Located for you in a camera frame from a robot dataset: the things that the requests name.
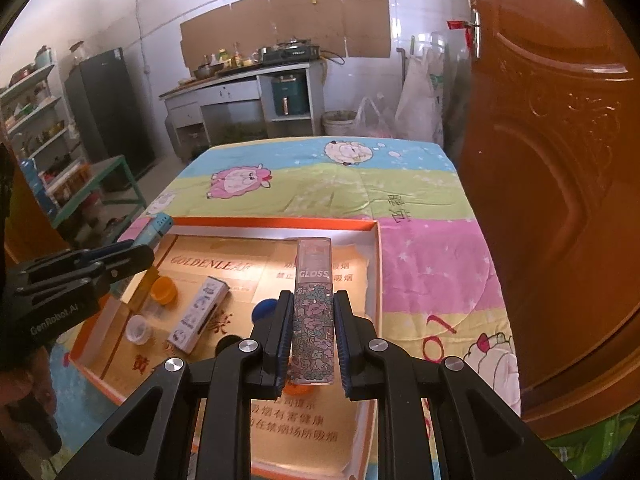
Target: pink cartoon sheep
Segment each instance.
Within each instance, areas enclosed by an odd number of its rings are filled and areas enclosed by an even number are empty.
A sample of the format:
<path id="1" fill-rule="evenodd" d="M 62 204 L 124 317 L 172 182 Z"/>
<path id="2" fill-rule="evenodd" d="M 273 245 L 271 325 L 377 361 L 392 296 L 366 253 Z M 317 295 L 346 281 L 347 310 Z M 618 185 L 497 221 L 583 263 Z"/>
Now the pink cartoon sheep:
<path id="1" fill-rule="evenodd" d="M 242 166 L 219 171 L 211 175 L 211 187 L 207 198 L 231 198 L 242 196 L 261 187 L 271 187 L 271 171 L 258 166 Z"/>

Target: small rectangular box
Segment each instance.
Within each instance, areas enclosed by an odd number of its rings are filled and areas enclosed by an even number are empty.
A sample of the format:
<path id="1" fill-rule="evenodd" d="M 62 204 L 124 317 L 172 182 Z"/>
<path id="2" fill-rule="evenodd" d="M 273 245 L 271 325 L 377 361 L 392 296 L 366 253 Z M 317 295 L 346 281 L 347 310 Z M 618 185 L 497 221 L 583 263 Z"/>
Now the small rectangular box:
<path id="1" fill-rule="evenodd" d="M 167 341 L 190 354 L 213 311 L 222 303 L 228 292 L 229 287 L 225 282 L 208 276 L 191 301 L 183 318 L 169 334 Z"/>
<path id="2" fill-rule="evenodd" d="M 331 238 L 300 238 L 296 259 L 289 379 L 334 382 L 334 286 Z"/>

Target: green air fryer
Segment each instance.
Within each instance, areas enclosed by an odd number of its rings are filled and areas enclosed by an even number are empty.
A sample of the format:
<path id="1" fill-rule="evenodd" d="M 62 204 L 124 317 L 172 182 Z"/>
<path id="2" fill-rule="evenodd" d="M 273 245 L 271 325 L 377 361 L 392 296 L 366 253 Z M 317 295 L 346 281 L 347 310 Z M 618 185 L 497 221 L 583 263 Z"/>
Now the green air fryer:
<path id="1" fill-rule="evenodd" d="M 273 105 L 276 115 L 303 115 L 309 113 L 309 97 L 304 74 L 286 74 L 273 78 Z"/>

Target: pink stripe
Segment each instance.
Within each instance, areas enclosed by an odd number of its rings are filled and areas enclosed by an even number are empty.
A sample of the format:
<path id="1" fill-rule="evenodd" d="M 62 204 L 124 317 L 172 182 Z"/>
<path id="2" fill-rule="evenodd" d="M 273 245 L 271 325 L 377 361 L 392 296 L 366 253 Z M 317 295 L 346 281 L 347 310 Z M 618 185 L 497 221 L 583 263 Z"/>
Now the pink stripe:
<path id="1" fill-rule="evenodd" d="M 468 314 L 504 306 L 478 222 L 378 222 L 385 312 Z"/>

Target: white bottle cap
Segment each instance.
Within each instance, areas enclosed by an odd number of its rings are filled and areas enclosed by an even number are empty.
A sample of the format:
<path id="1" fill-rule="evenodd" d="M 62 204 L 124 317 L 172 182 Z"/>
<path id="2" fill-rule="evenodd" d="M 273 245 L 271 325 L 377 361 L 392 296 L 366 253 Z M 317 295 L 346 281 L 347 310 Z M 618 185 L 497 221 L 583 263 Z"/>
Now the white bottle cap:
<path id="1" fill-rule="evenodd" d="M 144 343 L 149 341 L 152 332 L 153 330 L 151 328 L 151 325 L 146 322 L 146 319 L 139 314 L 136 314 L 135 316 L 131 316 L 131 318 L 127 322 L 125 336 L 133 344 L 143 345 Z"/>

